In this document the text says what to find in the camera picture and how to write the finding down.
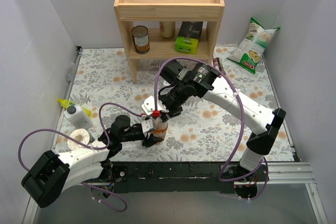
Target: plastic bottle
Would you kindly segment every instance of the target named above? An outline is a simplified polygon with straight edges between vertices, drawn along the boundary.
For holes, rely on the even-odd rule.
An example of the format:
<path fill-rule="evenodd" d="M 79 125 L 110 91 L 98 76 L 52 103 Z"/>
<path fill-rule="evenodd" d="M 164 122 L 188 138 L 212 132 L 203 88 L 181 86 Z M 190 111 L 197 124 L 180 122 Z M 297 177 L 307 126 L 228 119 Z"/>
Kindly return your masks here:
<path fill-rule="evenodd" d="M 90 117 L 85 114 L 83 108 L 79 105 L 71 105 L 64 111 L 65 118 L 77 129 L 89 129 L 93 126 Z"/>
<path fill-rule="evenodd" d="M 165 138 L 167 129 L 168 129 L 168 123 L 167 122 L 162 122 L 161 118 L 155 119 L 155 130 L 153 131 L 153 135 L 157 136 L 159 138 Z"/>
<path fill-rule="evenodd" d="M 61 106 L 65 109 L 67 109 L 69 106 L 72 106 L 72 105 L 76 105 L 74 102 L 71 102 L 69 100 L 66 100 L 66 99 L 57 99 L 57 101 L 61 104 Z M 88 115 L 89 117 L 91 116 L 91 110 L 88 110 L 86 108 L 83 108 L 82 109 L 85 111 L 86 115 Z"/>

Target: bottle cap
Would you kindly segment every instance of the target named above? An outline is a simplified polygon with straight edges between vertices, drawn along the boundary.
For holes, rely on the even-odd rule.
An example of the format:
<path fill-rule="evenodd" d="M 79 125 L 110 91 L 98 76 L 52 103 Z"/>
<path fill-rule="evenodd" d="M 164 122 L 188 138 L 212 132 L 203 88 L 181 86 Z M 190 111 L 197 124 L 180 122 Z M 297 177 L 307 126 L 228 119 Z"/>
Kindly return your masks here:
<path fill-rule="evenodd" d="M 69 106 L 68 108 L 67 108 L 67 112 L 69 113 L 69 114 L 74 114 L 75 112 L 76 112 L 76 107 L 75 106 Z"/>

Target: green and white chip bag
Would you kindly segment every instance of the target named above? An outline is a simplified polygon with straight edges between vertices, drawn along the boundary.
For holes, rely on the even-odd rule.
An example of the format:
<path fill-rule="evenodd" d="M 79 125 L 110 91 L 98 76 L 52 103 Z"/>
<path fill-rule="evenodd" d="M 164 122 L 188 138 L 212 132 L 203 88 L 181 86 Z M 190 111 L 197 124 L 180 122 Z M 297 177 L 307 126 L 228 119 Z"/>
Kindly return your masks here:
<path fill-rule="evenodd" d="M 264 53 L 274 33 L 279 29 L 280 27 L 265 30 L 261 24 L 251 18 L 248 34 L 228 59 L 237 62 L 251 73 L 256 73 L 256 67 L 261 55 Z"/>

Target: table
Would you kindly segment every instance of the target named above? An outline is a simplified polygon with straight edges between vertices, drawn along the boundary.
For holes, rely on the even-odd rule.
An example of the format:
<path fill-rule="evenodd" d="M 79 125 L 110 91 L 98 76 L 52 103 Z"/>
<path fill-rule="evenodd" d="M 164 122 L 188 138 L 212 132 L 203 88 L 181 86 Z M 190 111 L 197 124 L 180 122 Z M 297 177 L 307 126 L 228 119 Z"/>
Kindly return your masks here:
<path fill-rule="evenodd" d="M 229 61 L 235 47 L 216 46 L 214 56 L 223 59 L 223 66 L 236 88 L 256 102 L 275 109 L 278 107 L 265 63 L 260 61 L 252 74 Z M 94 126 L 88 131 L 97 138 L 102 133 L 98 110 L 105 102 L 115 102 L 134 112 L 142 113 L 141 104 L 153 95 L 155 75 L 163 60 L 141 60 L 138 81 L 133 83 L 123 48 L 84 49 L 69 99 L 92 111 Z M 187 62 L 191 69 L 192 62 Z M 225 161 L 236 144 L 240 121 L 222 108 L 199 98 L 190 98 L 183 106 L 182 115 L 168 121 L 165 141 L 150 148 L 141 141 L 123 143 L 123 149 L 112 161 Z M 138 119 L 115 106 L 106 106 L 102 118 L 106 127 L 121 114 Z M 63 119 L 60 131 L 70 134 L 74 127 Z M 244 137 L 233 161 L 239 161 L 251 131 L 246 127 Z M 269 161 L 293 161 L 288 131 L 281 127 L 274 146 L 266 158 Z M 69 151 L 67 139 L 60 136 L 52 150 Z"/>

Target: roll of white tape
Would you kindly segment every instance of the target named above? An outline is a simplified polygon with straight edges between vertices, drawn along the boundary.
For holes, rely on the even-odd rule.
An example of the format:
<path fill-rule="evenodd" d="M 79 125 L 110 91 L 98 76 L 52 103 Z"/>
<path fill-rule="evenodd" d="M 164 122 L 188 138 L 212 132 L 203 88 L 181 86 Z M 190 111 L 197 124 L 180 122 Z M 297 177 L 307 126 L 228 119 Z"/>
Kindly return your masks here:
<path fill-rule="evenodd" d="M 75 140 L 77 140 L 78 142 L 81 142 L 83 144 L 89 144 L 90 142 L 92 142 L 92 136 L 90 135 L 90 133 L 85 130 L 85 129 L 77 129 L 75 131 L 73 131 L 70 134 L 70 137 L 74 138 Z M 83 148 L 83 146 L 75 143 L 74 141 L 68 140 L 68 147 L 74 151 L 77 150 L 79 148 Z"/>

